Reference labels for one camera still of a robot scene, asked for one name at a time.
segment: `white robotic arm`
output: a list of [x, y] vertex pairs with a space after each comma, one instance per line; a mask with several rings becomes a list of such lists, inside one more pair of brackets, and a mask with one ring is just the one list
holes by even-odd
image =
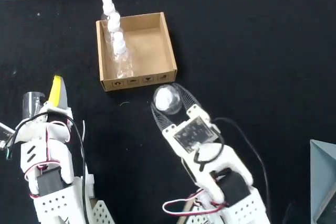
[[249, 170], [235, 151], [224, 144], [220, 130], [211, 123], [197, 100], [180, 85], [172, 86], [179, 92], [189, 119], [176, 125], [154, 103], [153, 116], [163, 136], [200, 188], [197, 195], [186, 200], [194, 198], [195, 203], [206, 211], [167, 211], [165, 207], [176, 200], [166, 202], [163, 209], [176, 216], [209, 214], [209, 222], [215, 224], [269, 224], [260, 194], [252, 186], [253, 177]]
[[[89, 198], [94, 198], [95, 181], [93, 175], [88, 174], [83, 149], [85, 179], [74, 176], [72, 156], [66, 145], [70, 141], [70, 129], [74, 122], [71, 108], [67, 106], [62, 77], [54, 77], [49, 100], [37, 107], [32, 117], [24, 119], [15, 131], [2, 125], [0, 127], [8, 135], [8, 141], [2, 144], [8, 152], [8, 158], [11, 157], [13, 145], [23, 142], [20, 166], [28, 181], [39, 222], [114, 224], [103, 201], [98, 201], [91, 208]], [[81, 137], [74, 126], [82, 147], [84, 133]]]

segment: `cardboard box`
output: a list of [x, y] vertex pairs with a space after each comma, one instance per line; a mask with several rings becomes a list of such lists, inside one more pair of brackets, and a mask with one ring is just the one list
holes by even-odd
[[121, 18], [126, 45], [131, 51], [131, 78], [117, 78], [104, 38], [106, 22], [97, 21], [96, 26], [100, 82], [105, 91], [175, 81], [177, 67], [163, 13]]

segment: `black cloth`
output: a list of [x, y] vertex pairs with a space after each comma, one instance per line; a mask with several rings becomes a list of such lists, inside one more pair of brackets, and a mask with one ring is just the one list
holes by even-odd
[[[308, 223], [309, 140], [336, 143], [335, 1], [114, 1], [122, 16], [165, 13], [176, 81], [212, 118], [237, 121], [254, 144], [269, 175], [272, 222], [281, 223], [289, 207], [295, 223]], [[116, 223], [175, 223], [161, 205], [196, 186], [152, 117], [157, 86], [103, 91], [95, 26], [101, 0], [1, 0], [0, 9], [1, 121], [15, 127], [22, 95], [48, 94], [53, 75], [61, 74], [79, 127], [86, 120], [96, 195]], [[257, 158], [230, 125], [218, 126], [265, 199]], [[81, 175], [75, 136], [70, 149]], [[36, 223], [19, 146], [13, 155], [11, 162], [0, 156], [1, 223]]]

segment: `perforated metal bracket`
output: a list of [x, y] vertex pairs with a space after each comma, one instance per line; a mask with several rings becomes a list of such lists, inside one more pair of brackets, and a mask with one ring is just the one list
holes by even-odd
[[93, 218], [94, 224], [115, 224], [103, 200], [98, 200], [93, 208]]
[[227, 224], [248, 224], [252, 221], [258, 224], [269, 224], [266, 208], [259, 191], [252, 187], [251, 194], [231, 207], [224, 208], [220, 215]]
[[[203, 207], [194, 206], [191, 211], [204, 211]], [[189, 216], [185, 222], [185, 224], [206, 224], [213, 223], [211, 221], [210, 215], [193, 215]]]

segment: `clear plastic bottle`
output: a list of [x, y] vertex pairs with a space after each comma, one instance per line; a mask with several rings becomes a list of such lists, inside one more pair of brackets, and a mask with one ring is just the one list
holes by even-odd
[[102, 1], [103, 1], [103, 14], [101, 15], [101, 20], [108, 20], [109, 16], [116, 11], [116, 8], [112, 0], [102, 0]]
[[113, 34], [118, 31], [123, 33], [123, 30], [120, 27], [120, 14], [114, 12], [109, 16], [109, 20], [107, 22], [107, 30], [104, 35], [106, 43], [111, 44], [111, 47], [113, 43]]
[[163, 85], [156, 89], [154, 103], [158, 110], [168, 115], [178, 113], [182, 107], [181, 96], [171, 85]]
[[124, 35], [120, 31], [113, 34], [113, 53], [117, 78], [132, 77], [134, 74], [131, 53], [126, 46]]

